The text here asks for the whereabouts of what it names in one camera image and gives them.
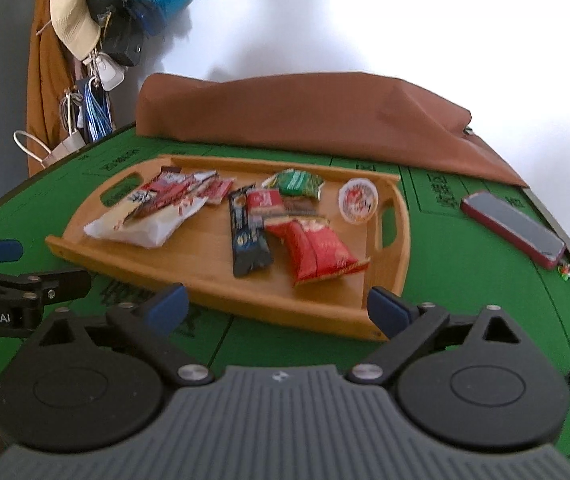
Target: snack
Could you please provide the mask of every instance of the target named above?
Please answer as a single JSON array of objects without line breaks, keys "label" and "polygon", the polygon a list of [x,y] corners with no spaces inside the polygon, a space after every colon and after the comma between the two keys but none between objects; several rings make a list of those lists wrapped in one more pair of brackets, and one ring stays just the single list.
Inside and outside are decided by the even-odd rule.
[{"label": "snack", "polygon": [[257,216],[283,215],[285,206],[278,189],[250,189],[247,192],[247,214]]},{"label": "snack", "polygon": [[220,178],[220,176],[216,176],[207,181],[208,185],[198,193],[198,196],[207,198],[208,204],[219,205],[229,193],[235,180],[235,178]]},{"label": "snack", "polygon": [[352,178],[338,192],[338,209],[346,222],[363,224],[379,206],[379,192],[367,178]]},{"label": "snack", "polygon": [[369,266],[369,258],[359,260],[353,256],[324,218],[266,219],[265,230],[287,245],[295,286],[361,272]]},{"label": "snack", "polygon": [[316,204],[305,196],[285,196],[283,205],[288,216],[318,216]]},{"label": "snack", "polygon": [[85,226],[85,234],[92,238],[127,242],[148,249],[161,247],[172,233],[190,216],[195,215],[207,199],[187,194],[178,202],[142,219],[125,222],[123,216],[114,218],[112,210]]},{"label": "snack", "polygon": [[161,247],[172,233],[207,202],[189,192],[207,173],[183,174],[163,167],[149,183],[127,195],[101,218],[85,226],[92,238],[127,242],[145,248]]},{"label": "snack", "polygon": [[276,188],[283,196],[308,196],[321,200],[324,182],[318,175],[292,169],[272,175],[263,183],[263,187]]},{"label": "snack", "polygon": [[273,263],[265,233],[260,227],[249,224],[247,192],[252,189],[255,189],[254,185],[242,187],[227,196],[232,230],[233,274],[236,278]]},{"label": "snack", "polygon": [[136,211],[127,216],[130,219],[141,219],[154,214],[156,211],[178,202],[189,192],[200,187],[203,182],[216,176],[216,171],[204,171],[201,173],[168,173],[164,178],[155,178],[148,184],[149,190],[154,196],[140,205]]}]

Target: red phone case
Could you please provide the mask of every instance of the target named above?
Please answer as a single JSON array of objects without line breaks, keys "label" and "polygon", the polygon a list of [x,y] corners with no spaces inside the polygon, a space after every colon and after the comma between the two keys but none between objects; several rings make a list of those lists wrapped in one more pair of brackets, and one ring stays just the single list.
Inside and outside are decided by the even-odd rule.
[{"label": "red phone case", "polygon": [[[553,269],[558,264],[558,261],[561,259],[562,254],[564,253],[566,248],[565,244],[562,243],[562,240],[561,240],[562,249],[559,251],[558,254],[549,255],[541,253],[536,247],[534,247],[529,242],[529,240],[521,237],[519,234],[510,230],[507,226],[496,221],[494,218],[487,216],[485,213],[479,211],[478,209],[474,208],[471,204],[468,203],[468,200],[470,198],[474,197],[475,195],[478,195],[479,193],[488,193],[488,191],[479,191],[477,193],[472,193],[471,195],[466,196],[463,200],[461,200],[460,208],[462,209],[463,213],[468,215],[470,218],[473,218],[474,220],[478,221],[479,223],[481,223],[491,231],[495,232],[498,236],[507,240],[514,247],[520,249],[525,254],[527,254],[527,256],[529,256],[534,262],[536,262],[542,267],[545,267],[545,269]],[[512,205],[508,204],[507,202],[505,203],[517,213],[524,214],[521,213],[521,211],[518,211],[518,209],[514,208]],[[549,231],[551,235],[558,238],[558,236],[556,236],[556,234],[553,231],[550,231],[549,229],[546,230]]]}]

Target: hat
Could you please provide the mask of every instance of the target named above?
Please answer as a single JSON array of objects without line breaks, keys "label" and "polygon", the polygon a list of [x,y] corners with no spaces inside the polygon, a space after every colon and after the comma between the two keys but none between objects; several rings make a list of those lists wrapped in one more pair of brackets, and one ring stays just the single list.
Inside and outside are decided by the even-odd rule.
[{"label": "hat", "polygon": [[101,27],[89,14],[86,0],[50,0],[52,27],[76,59],[84,60],[98,43]]}]

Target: brown cloth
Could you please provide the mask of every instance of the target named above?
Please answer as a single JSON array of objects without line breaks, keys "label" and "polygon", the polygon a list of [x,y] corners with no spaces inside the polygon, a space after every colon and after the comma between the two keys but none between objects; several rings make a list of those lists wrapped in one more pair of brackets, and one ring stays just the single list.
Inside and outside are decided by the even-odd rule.
[{"label": "brown cloth", "polygon": [[140,90],[137,134],[361,158],[525,186],[465,108],[402,79],[316,73],[213,83],[168,74]]},{"label": "brown cloth", "polygon": [[[36,0],[30,36],[30,60],[27,69],[27,132],[41,139],[53,150],[68,133],[63,130],[59,119],[59,102],[65,90],[72,86],[72,75],[63,54],[59,38],[51,25],[50,0]],[[36,33],[43,27],[40,35]],[[41,158],[47,153],[33,140],[27,147]],[[30,176],[43,167],[28,157]]]}]

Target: green felt tablecloth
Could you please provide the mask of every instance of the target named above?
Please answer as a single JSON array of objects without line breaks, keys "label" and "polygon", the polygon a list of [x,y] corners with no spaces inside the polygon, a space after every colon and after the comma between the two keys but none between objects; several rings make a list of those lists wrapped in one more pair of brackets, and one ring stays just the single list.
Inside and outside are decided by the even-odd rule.
[{"label": "green felt tablecloth", "polygon": [[[434,171],[322,155],[145,139],[130,130],[57,166],[0,206],[0,238],[17,238],[25,248],[20,261],[0,264],[0,272],[21,274],[69,266],[50,254],[44,237],[61,235],[76,208],[104,180],[160,153],[288,160],[398,173],[412,233],[403,296],[415,303],[442,304],[456,314],[475,314],[487,304],[498,304],[520,323],[561,372],[570,370],[570,282],[564,282],[554,270],[536,266],[501,238],[466,218],[458,204],[465,195],[488,189],[543,221],[539,212],[519,188]],[[126,191],[121,186],[106,200],[116,200]],[[394,235],[390,212],[385,216],[384,242],[389,243]],[[97,314],[111,304],[148,295],[144,290],[95,276],[90,294],[72,301],[70,307],[78,314]],[[271,326],[195,305],[171,338],[217,374],[230,364],[334,363],[345,369],[377,347],[376,343]],[[18,340],[0,338],[0,371],[19,345]],[[570,457],[570,413],[558,447]]]}]

